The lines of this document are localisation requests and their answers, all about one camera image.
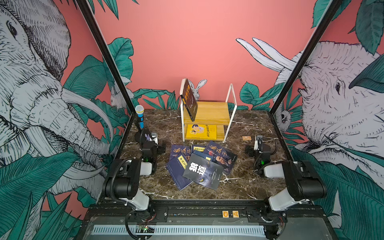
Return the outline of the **black book white characters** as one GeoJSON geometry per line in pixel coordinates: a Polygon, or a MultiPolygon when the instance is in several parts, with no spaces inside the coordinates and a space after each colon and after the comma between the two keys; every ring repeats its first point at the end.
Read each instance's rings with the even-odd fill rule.
{"type": "Polygon", "coordinates": [[[192,154],[183,177],[216,191],[219,187],[223,171],[224,168],[221,165],[192,154]]]}

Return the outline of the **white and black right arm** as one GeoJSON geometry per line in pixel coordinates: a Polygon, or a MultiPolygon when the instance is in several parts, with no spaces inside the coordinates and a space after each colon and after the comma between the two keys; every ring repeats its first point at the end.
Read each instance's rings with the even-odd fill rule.
{"type": "Polygon", "coordinates": [[[262,178],[284,179],[286,187],[272,197],[265,199],[262,210],[265,214],[283,212],[288,208],[327,196],[328,190],[323,180],[309,161],[271,161],[276,152],[257,139],[254,146],[247,145],[245,153],[254,158],[253,172],[262,178]]]}

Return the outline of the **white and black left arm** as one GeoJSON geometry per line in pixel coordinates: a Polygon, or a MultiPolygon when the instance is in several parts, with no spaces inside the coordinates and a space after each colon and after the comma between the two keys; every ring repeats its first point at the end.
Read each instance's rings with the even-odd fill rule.
{"type": "Polygon", "coordinates": [[[149,211],[151,199],[139,190],[140,177],[153,175],[158,155],[165,152],[165,143],[158,145],[154,141],[145,141],[140,159],[114,160],[102,186],[102,197],[122,203],[134,211],[149,211]]]}

